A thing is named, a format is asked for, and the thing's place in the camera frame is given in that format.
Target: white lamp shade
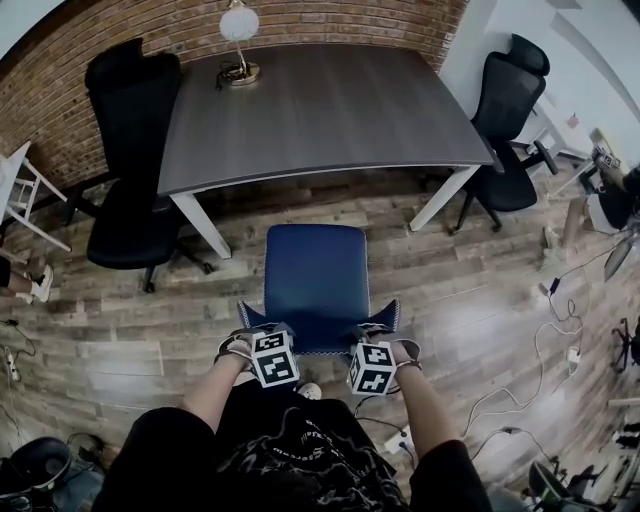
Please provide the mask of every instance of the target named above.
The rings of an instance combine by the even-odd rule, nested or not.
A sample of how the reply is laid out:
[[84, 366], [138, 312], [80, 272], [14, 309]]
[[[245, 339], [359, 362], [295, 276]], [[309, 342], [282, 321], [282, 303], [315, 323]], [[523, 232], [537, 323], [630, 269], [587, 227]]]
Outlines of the white lamp shade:
[[243, 5], [231, 7], [220, 19], [220, 33], [227, 41], [245, 41], [258, 31], [258, 15]]

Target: floor outlet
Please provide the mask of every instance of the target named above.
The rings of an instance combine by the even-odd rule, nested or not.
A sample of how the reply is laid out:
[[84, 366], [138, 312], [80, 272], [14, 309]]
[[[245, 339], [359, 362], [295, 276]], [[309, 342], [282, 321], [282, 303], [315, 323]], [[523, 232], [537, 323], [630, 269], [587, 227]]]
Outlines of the floor outlet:
[[395, 436], [384, 443], [385, 450], [387, 450], [392, 455], [398, 453], [400, 450], [402, 450], [402, 448], [400, 447], [400, 443], [402, 442], [407, 445], [407, 448], [413, 447], [413, 439], [411, 438], [409, 425], [402, 429], [402, 434], [398, 432]]

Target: laminate floor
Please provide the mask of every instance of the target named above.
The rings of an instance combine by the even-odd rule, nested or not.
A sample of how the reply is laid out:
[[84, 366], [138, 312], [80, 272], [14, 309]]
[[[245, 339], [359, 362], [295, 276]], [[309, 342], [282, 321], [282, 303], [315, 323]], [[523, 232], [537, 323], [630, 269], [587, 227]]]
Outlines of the laminate floor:
[[[197, 236], [189, 237], [187, 245], [216, 271], [204, 276], [176, 259], [158, 269], [154, 295], [139, 290], [143, 271], [112, 271], [86, 260], [91, 219], [78, 214], [70, 227], [62, 228], [61, 206], [38, 212], [36, 222], [68, 241], [73, 252], [54, 249], [23, 228], [9, 229], [8, 249], [30, 256], [33, 270], [46, 260], [56, 272], [47, 304], [0, 301], [0, 319], [19, 320], [37, 349], [34, 357], [20, 357], [22, 381], [12, 385], [22, 440], [42, 435], [66, 439], [71, 432], [87, 431], [108, 443], [105, 459], [112, 459], [137, 417], [150, 408], [176, 404], [212, 364], [221, 338], [240, 326], [237, 300], [261, 306], [265, 236], [277, 223], [335, 223], [366, 231], [372, 306], [393, 297], [401, 300], [402, 328], [422, 345], [424, 372], [461, 432], [474, 403], [493, 390], [506, 387], [525, 403], [540, 381], [534, 336], [553, 320], [538, 283], [548, 286], [570, 268], [538, 270], [543, 225], [561, 231], [568, 200], [579, 194], [577, 187], [569, 187], [558, 199], [546, 199], [545, 192], [567, 178], [568, 162], [563, 167], [557, 177], [544, 170], [536, 175], [538, 204], [502, 215], [504, 229], [498, 234], [477, 204], [462, 231], [454, 237], [447, 234], [446, 226], [454, 224], [460, 211], [462, 193], [420, 232], [410, 232], [408, 221], [429, 197], [420, 189], [415, 169], [283, 178], [214, 191], [201, 200], [232, 247], [233, 258], [222, 261]], [[431, 184], [430, 191], [437, 186]], [[99, 200], [103, 188], [92, 195]], [[588, 233], [570, 264], [584, 263], [614, 242]], [[539, 331], [545, 373], [538, 398], [521, 413], [479, 418], [465, 439], [472, 454], [488, 434], [509, 425], [529, 430], [547, 454], [560, 457], [570, 475], [587, 464], [604, 465], [610, 450], [603, 448], [620, 423], [606, 402], [614, 395], [633, 394], [635, 382], [634, 368], [618, 376], [609, 367], [615, 349], [611, 329], [622, 317], [635, 318], [640, 302], [638, 265], [626, 264], [604, 284], [604, 261], [599, 258], [563, 279], [554, 305], [563, 317], [568, 299], [575, 302], [575, 314], [585, 321], [582, 335], [563, 336], [549, 325]], [[558, 325], [572, 331], [579, 321]], [[10, 327], [0, 325], [0, 336], [13, 350], [24, 348]], [[582, 359], [566, 380], [570, 346], [582, 348]], [[308, 357], [301, 367], [325, 396], [355, 406], [340, 360]], [[13, 413], [4, 378], [0, 404]], [[477, 412], [512, 408], [501, 392]], [[398, 395], [369, 400], [361, 411], [401, 427], [407, 423]], [[381, 449], [394, 434], [391, 427], [363, 425]], [[0, 413], [1, 454], [17, 446], [15, 428]], [[409, 457], [385, 455], [408, 490]], [[486, 482], [521, 490], [530, 463], [543, 458], [529, 435], [499, 434], [475, 463]]]

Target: blue chair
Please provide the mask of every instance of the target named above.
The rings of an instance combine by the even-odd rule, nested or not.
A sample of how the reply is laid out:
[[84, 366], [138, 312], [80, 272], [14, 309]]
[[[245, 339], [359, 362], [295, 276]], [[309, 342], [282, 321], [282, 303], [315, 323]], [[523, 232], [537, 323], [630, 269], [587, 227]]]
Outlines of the blue chair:
[[349, 354], [351, 328], [395, 331], [400, 302], [369, 312], [367, 240], [361, 229], [320, 224], [272, 226], [267, 233], [264, 315], [238, 303], [246, 328], [285, 322], [297, 354]]

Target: brick wall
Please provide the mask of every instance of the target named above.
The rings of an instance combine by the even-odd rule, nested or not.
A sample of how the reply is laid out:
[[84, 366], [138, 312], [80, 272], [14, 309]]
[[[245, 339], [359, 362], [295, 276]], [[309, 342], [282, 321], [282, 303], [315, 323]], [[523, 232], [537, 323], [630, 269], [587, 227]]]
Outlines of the brick wall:
[[[260, 16], [250, 46], [359, 43], [412, 48], [438, 69], [467, 0], [249, 0]], [[228, 1], [69, 0], [0, 62], [0, 152], [30, 139], [31, 160], [59, 186], [106, 171], [84, 88], [99, 52], [144, 37], [145, 52], [182, 62], [229, 51], [218, 30]]]

